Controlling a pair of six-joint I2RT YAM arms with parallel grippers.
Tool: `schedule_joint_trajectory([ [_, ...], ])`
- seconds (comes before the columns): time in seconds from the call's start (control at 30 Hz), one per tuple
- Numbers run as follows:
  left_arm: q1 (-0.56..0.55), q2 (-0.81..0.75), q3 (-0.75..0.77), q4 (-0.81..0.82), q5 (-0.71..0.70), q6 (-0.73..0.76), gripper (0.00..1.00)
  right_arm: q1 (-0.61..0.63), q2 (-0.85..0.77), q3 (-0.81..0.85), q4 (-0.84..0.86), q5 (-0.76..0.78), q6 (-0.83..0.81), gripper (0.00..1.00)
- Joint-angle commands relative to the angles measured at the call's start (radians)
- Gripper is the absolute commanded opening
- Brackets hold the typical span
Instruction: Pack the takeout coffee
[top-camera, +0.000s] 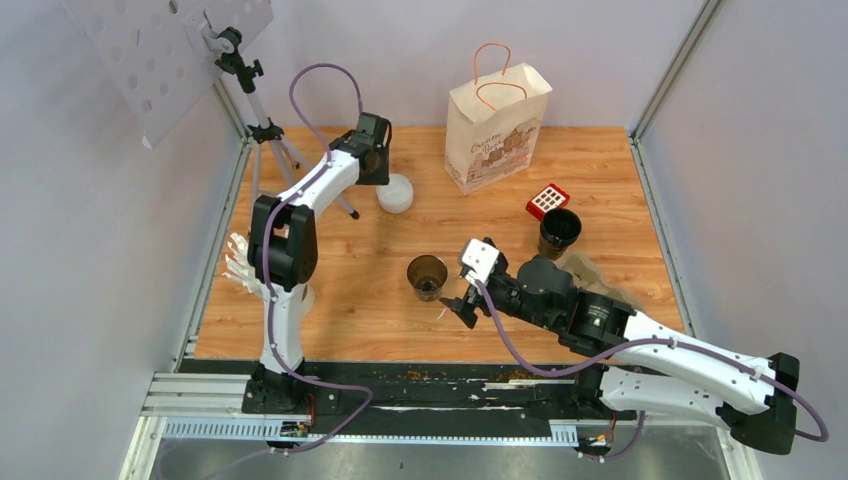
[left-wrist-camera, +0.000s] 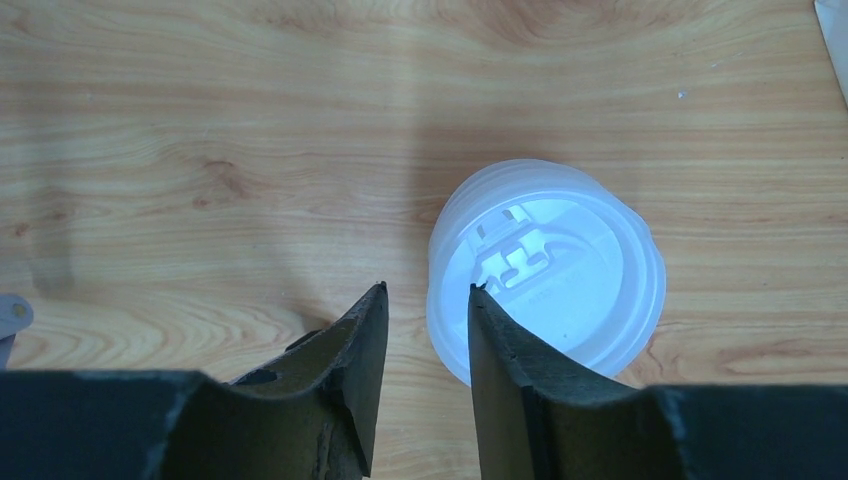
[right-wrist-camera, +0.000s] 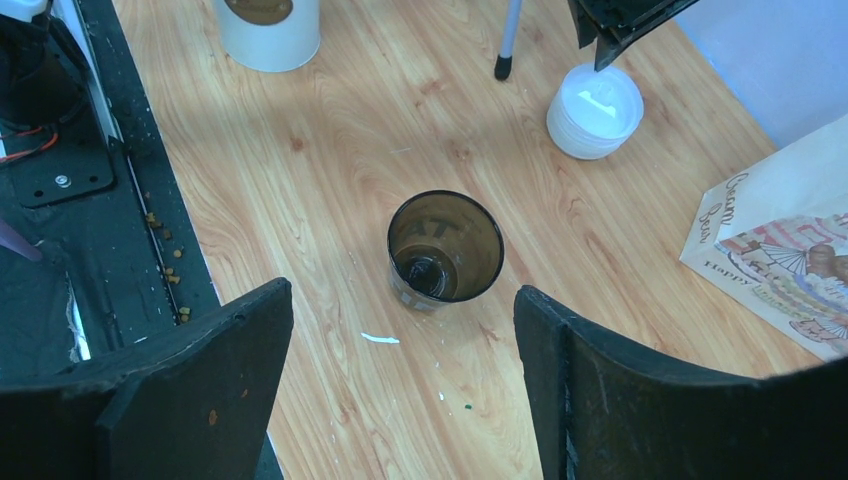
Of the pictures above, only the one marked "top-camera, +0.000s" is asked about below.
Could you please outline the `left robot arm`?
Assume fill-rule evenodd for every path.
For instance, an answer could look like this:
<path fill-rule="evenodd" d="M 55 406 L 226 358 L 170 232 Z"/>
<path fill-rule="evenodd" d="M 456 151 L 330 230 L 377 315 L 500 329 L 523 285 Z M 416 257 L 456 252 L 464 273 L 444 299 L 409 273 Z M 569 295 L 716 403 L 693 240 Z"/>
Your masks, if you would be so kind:
<path fill-rule="evenodd" d="M 301 321 L 307 284 L 318 263 L 320 215 L 353 185 L 389 182 L 392 124 L 362 113 L 354 129 L 330 142 L 322 160 L 294 186 L 254 203 L 247 261 L 264 301 L 264 345 L 246 384 L 242 410 L 288 414 L 305 403 Z"/>

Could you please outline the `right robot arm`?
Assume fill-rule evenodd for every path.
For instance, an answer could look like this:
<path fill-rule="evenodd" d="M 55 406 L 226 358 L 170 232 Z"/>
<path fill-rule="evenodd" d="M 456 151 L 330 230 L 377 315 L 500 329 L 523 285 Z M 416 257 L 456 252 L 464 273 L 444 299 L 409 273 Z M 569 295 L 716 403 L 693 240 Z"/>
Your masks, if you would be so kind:
<path fill-rule="evenodd" d="M 587 358 L 560 375 L 577 375 L 571 403 L 584 417 L 605 409 L 687 417 L 728 431 L 761 452 L 787 455 L 798 434 L 799 361 L 779 352 L 746 355 L 667 328 L 645 312 L 575 285 L 570 273 L 537 255 L 516 275 L 490 238 L 470 239 L 458 258 L 468 288 L 443 304 L 468 327 L 480 314 L 554 334 Z"/>

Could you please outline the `dark coffee cup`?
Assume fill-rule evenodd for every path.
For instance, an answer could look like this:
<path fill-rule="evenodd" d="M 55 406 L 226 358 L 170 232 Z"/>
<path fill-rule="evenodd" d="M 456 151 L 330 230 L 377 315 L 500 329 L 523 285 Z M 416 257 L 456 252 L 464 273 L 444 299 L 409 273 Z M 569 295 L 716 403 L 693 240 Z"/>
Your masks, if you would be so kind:
<path fill-rule="evenodd" d="M 420 255 L 414 258 L 406 271 L 407 281 L 415 296 L 422 301 L 437 300 L 448 278 L 448 268 L 435 255 Z"/>

